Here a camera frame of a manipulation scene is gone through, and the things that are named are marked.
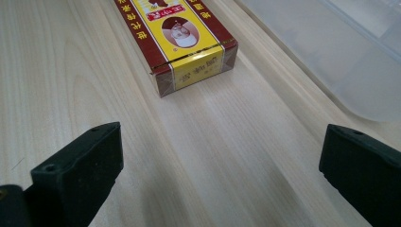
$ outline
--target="translucent plastic lid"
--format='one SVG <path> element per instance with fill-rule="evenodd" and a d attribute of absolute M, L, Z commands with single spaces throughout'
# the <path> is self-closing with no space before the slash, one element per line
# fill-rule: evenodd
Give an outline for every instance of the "translucent plastic lid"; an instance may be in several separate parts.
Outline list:
<path fill-rule="evenodd" d="M 346 108 L 401 121 L 400 0 L 240 0 Z"/>

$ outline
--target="product box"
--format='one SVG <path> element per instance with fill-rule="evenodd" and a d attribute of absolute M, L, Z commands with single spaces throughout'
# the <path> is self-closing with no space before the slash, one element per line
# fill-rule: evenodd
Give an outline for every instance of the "product box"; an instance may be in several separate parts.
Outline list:
<path fill-rule="evenodd" d="M 114 0 L 160 96 L 234 67 L 238 43 L 201 0 Z"/>

